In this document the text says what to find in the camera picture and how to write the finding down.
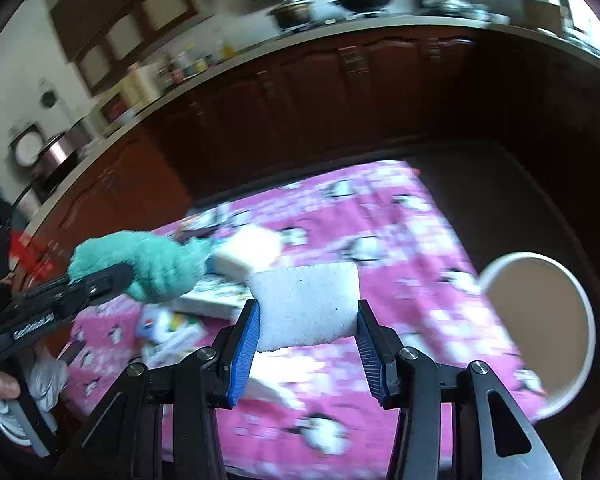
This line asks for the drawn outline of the person's left hand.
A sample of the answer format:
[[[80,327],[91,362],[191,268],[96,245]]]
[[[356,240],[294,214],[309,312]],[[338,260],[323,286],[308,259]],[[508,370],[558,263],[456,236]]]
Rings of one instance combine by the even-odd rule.
[[[21,351],[16,363],[21,366],[23,380],[44,422],[49,422],[50,430],[55,432],[57,424],[50,412],[66,388],[67,363],[54,358],[44,346]],[[21,390],[14,376],[0,370],[0,430],[12,443],[38,452],[42,450],[42,441],[34,436],[32,422],[26,419],[23,409],[17,408]]]

